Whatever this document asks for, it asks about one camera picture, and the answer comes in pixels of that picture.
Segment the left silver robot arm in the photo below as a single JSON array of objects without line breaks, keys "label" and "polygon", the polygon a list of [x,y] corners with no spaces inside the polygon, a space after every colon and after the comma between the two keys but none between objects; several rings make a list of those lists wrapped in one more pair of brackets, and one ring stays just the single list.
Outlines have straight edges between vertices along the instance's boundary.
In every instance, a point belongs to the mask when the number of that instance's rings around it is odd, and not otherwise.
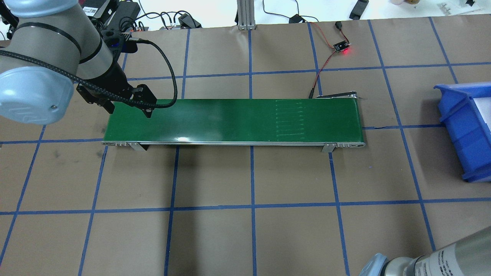
[{"label": "left silver robot arm", "polygon": [[73,83],[90,104],[109,113],[128,102],[151,116],[156,98],[148,87],[128,84],[118,64],[123,39],[107,45],[76,0],[5,0],[18,18],[10,44],[1,49],[1,116],[47,125],[66,113]]}]

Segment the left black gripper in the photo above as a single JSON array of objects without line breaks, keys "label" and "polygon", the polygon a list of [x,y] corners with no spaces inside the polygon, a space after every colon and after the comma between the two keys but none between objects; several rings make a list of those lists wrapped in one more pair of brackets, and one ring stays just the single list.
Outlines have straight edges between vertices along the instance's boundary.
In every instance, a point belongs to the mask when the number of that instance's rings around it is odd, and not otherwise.
[{"label": "left black gripper", "polygon": [[110,115],[114,113],[114,103],[121,102],[142,110],[147,118],[151,118],[157,104],[157,98],[148,86],[134,87],[128,83],[120,65],[111,65],[103,75],[84,80],[77,85],[76,91],[86,103],[97,104]]}]

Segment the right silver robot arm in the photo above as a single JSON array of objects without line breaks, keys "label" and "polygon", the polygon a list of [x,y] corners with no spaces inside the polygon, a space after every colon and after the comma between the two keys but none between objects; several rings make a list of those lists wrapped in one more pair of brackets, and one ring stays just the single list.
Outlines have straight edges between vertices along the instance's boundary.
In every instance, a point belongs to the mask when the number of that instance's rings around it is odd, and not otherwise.
[{"label": "right silver robot arm", "polygon": [[375,254],[361,276],[489,276],[491,228],[486,227],[428,255],[388,259]]}]

